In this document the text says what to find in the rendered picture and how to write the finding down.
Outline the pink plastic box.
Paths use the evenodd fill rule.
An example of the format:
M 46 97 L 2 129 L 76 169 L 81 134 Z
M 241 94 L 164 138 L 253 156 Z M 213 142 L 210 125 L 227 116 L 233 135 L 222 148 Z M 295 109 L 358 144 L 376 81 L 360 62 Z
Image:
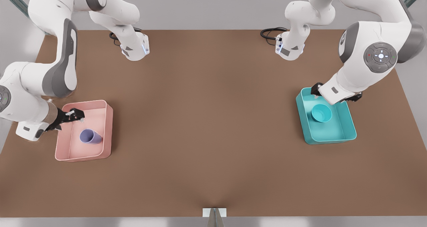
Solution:
M 82 121 L 64 123 L 58 132 L 55 158 L 70 163 L 99 160 L 110 156 L 113 109 L 104 100 L 66 104 L 62 111 L 84 112 Z

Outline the teal plastic box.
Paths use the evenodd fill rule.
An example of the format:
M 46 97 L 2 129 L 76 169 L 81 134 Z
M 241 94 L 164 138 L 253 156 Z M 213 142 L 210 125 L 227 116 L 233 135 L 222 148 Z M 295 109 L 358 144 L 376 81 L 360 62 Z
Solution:
M 303 88 L 296 97 L 297 109 L 305 142 L 310 145 L 344 143 L 357 137 L 353 119 L 346 102 L 330 105 L 323 97 L 311 95 L 311 88 Z M 313 120 L 311 109 L 316 104 L 327 105 L 332 119 L 326 123 Z

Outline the teal bowl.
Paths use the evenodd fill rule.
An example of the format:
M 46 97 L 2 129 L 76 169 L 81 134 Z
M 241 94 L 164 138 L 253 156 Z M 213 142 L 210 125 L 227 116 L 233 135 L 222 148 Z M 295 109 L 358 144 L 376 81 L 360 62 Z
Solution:
M 316 104 L 311 109 L 311 116 L 314 121 L 320 123 L 329 122 L 332 119 L 332 110 L 324 104 Z

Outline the purple cup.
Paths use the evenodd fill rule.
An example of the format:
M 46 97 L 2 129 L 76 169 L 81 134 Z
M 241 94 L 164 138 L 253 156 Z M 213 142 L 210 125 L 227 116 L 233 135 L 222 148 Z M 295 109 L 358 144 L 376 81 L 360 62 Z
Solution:
M 102 136 L 92 129 L 84 129 L 79 135 L 79 140 L 84 144 L 99 144 Z

